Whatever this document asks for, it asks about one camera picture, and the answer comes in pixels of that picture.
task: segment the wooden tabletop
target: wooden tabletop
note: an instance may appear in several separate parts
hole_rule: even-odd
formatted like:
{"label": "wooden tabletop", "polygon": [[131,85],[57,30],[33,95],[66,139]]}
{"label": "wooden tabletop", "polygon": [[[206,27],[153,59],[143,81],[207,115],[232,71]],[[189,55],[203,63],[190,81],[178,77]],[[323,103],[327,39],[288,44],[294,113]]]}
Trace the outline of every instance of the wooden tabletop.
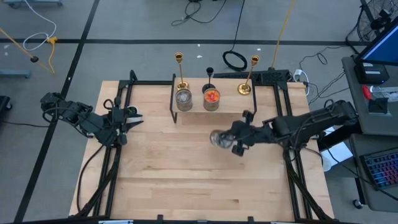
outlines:
{"label": "wooden tabletop", "polygon": [[[96,113],[104,114],[103,101],[116,96],[118,82],[102,83]],[[214,129],[229,129],[235,114],[179,113],[174,124],[169,110],[170,88],[165,85],[136,85],[131,105],[136,105],[144,122],[127,134],[123,146],[111,218],[165,220],[293,221],[289,185],[276,144],[256,144],[243,157],[217,148],[209,142]],[[280,92],[285,113],[283,93]],[[294,115],[307,113],[304,86],[289,83]],[[257,114],[253,124],[277,116],[272,87],[257,86]],[[84,164],[100,147],[89,139]],[[317,150],[314,141],[308,144]],[[324,211],[333,217],[320,157],[302,151],[308,191]],[[82,181],[81,206],[98,186],[104,156],[102,150],[88,165]],[[70,209],[75,214],[76,193]],[[102,200],[101,212],[104,213]],[[300,203],[300,213],[304,217]]]}

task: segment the orange food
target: orange food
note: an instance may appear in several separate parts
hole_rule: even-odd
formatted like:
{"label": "orange food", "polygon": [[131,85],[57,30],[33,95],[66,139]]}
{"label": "orange food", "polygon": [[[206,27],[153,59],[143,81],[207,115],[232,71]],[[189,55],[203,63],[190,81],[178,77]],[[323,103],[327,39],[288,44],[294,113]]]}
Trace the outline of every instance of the orange food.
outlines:
{"label": "orange food", "polygon": [[215,90],[209,90],[205,93],[205,100],[210,103],[220,100],[220,93]]}

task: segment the white cable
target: white cable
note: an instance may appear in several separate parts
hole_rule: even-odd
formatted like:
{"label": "white cable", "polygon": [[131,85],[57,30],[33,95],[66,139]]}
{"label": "white cable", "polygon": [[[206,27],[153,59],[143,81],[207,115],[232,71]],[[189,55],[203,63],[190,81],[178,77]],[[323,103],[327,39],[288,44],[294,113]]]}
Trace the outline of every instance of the white cable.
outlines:
{"label": "white cable", "polygon": [[[44,19],[45,21],[51,22],[51,23],[54,25],[54,31],[51,33],[51,35],[48,35],[48,34],[45,33],[45,32],[38,32],[38,33],[36,33],[36,34],[33,34],[33,35],[29,36],[28,38],[26,38],[26,39],[24,40],[24,42],[22,43],[22,46],[24,47],[24,49],[25,49],[25,50],[28,50],[28,51],[32,51],[32,50],[36,50],[36,49],[38,49],[39,47],[41,47],[49,38],[51,38],[51,37],[54,35],[55,31],[57,30],[57,25],[56,25],[53,21],[51,21],[51,20],[45,18],[44,16],[40,15],[40,14],[37,13],[35,10],[33,10],[32,6],[30,6],[30,4],[27,2],[27,0],[24,0],[24,1],[25,1],[25,3],[29,6],[29,9],[32,10],[32,12],[34,12],[36,15],[38,15],[39,17],[41,17],[41,18]],[[26,42],[27,42],[30,38],[32,38],[32,37],[34,37],[34,36],[37,36],[37,35],[41,35],[41,34],[46,35],[45,40],[44,40],[41,44],[39,44],[38,46],[36,46],[36,47],[34,47],[34,48],[32,48],[32,49],[27,49],[26,46],[25,46]]]}
{"label": "white cable", "polygon": [[[308,75],[301,69],[296,69],[296,71],[294,72],[294,75],[293,75],[293,80],[295,82],[299,82],[301,74],[304,74],[305,78],[307,79],[307,83],[310,83],[310,80],[308,79]],[[307,92],[305,93],[305,95],[308,96],[309,94],[310,94],[310,86],[307,85]]]}

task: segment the gold candle holder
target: gold candle holder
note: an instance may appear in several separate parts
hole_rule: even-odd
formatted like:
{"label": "gold candle holder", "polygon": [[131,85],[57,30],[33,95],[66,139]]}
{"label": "gold candle holder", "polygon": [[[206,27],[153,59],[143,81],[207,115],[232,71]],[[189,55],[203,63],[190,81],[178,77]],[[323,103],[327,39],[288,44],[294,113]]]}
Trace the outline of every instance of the gold candle holder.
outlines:
{"label": "gold candle holder", "polygon": [[250,68],[250,72],[248,75],[248,78],[246,79],[246,83],[242,83],[238,86],[238,92],[242,95],[248,95],[251,92],[251,87],[248,85],[248,81],[251,78],[251,74],[253,72],[253,68],[255,65],[257,65],[258,61],[260,61],[260,57],[257,55],[253,55],[251,57],[251,68]]}
{"label": "gold candle holder", "polygon": [[182,56],[183,55],[180,52],[177,52],[174,55],[176,61],[178,62],[178,65],[180,67],[180,76],[181,76],[181,82],[177,85],[177,90],[181,90],[181,89],[184,89],[184,88],[186,88],[186,89],[189,88],[189,84],[187,82],[185,82],[183,80],[183,78],[182,78],[182,66],[181,66],[181,64],[182,64]]}

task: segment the jar with orange contents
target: jar with orange contents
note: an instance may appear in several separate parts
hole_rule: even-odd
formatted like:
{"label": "jar with orange contents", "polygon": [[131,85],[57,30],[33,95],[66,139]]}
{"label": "jar with orange contents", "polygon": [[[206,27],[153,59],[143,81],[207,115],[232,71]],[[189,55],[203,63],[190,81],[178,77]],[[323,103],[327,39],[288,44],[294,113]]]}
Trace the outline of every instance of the jar with orange contents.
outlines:
{"label": "jar with orange contents", "polygon": [[208,111],[215,111],[220,105],[221,95],[215,88],[209,88],[203,95],[203,107]]}

